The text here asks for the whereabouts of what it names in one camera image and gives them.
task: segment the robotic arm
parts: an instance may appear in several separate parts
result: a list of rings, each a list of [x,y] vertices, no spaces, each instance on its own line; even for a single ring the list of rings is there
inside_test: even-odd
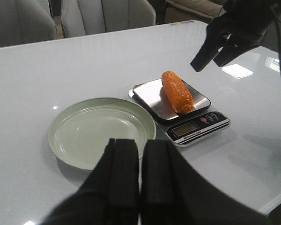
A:
[[[274,13],[281,14],[281,0],[228,0],[223,9],[207,26],[206,40],[191,62],[196,72],[211,60],[222,67],[259,47]]]

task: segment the kitchen scale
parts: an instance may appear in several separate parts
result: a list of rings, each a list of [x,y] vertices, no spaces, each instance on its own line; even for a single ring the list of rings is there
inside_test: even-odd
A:
[[[143,106],[157,126],[176,146],[186,147],[230,126],[230,120],[211,110],[211,102],[184,82],[193,97],[194,108],[186,114],[176,113],[165,92],[161,79],[134,86],[129,96]]]

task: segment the lcd screen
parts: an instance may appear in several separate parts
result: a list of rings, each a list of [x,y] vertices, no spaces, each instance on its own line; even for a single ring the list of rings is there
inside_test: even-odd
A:
[[[174,128],[173,131],[175,132],[175,134],[177,136],[182,136],[197,128],[199,128],[199,126],[195,122],[189,122],[189,123],[186,123],[179,127]]]

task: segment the glossy table surface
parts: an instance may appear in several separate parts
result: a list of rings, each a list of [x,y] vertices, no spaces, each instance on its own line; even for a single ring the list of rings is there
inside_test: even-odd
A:
[[[181,22],[0,48],[0,225],[37,222],[77,190],[89,172],[58,160],[48,144],[53,119],[80,101],[114,97],[180,77],[231,119],[231,126],[179,149],[208,181],[268,214],[281,203],[281,80],[260,47],[230,64],[253,72],[236,79],[211,62],[190,66],[206,25]],[[166,136],[157,129],[157,138]]]

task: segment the gray chair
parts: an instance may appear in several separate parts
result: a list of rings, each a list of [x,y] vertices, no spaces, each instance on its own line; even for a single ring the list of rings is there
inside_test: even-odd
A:
[[[61,25],[66,38],[155,25],[147,0],[62,0]]]
[[[53,39],[54,20],[36,0],[0,0],[0,47]]]

